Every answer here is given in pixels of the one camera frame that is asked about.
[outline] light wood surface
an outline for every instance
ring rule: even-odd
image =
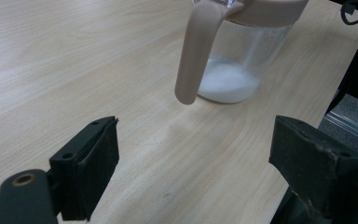
[[[173,88],[190,9],[0,0],[0,184],[47,170],[84,126],[115,115],[120,162],[91,223],[269,223],[287,187],[268,164],[274,118],[318,126],[358,25],[311,0],[254,97],[181,105]]]

